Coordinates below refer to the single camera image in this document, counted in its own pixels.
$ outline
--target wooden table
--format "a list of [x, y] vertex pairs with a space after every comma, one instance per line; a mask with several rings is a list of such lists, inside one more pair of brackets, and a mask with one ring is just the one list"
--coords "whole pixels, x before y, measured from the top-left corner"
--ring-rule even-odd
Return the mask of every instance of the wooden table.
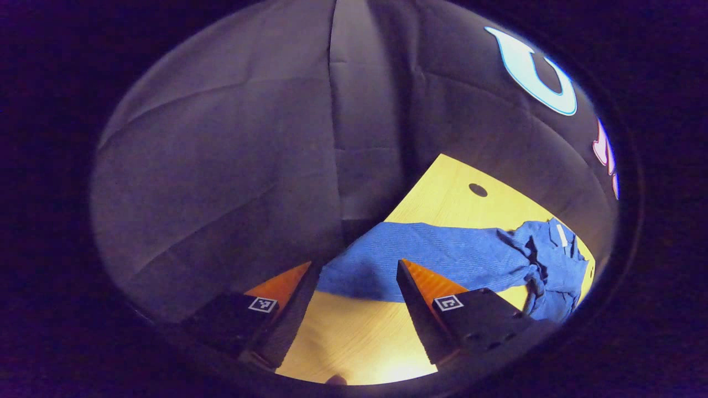
[[[488, 195], [475, 195], [470, 191], [470, 183], [481, 186]], [[512, 230], [526, 221], [546, 222], [553, 217], [510, 186], [441, 154], [386, 221]], [[589, 260], [581, 288], [582, 300], [592, 284], [595, 259], [580, 237], [578, 246]], [[498, 294], [523, 309], [528, 291], [525, 286], [516, 286]], [[435, 371], [405, 303], [315, 292], [276, 373], [312, 382], [325, 382], [339, 374], [349, 385], [370, 385]]]

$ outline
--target blue towel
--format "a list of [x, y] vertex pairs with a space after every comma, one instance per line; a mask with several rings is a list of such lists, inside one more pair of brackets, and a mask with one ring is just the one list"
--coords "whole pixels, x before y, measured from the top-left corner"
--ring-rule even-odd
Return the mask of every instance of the blue towel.
[[317, 290], [404, 302], [396, 282], [401, 258], [469, 290], [500, 292], [528, 284], [525, 311], [556, 322], [577, 305], [588, 264], [576, 235], [556, 219], [525, 222], [513, 232], [382, 222], [323, 268]]

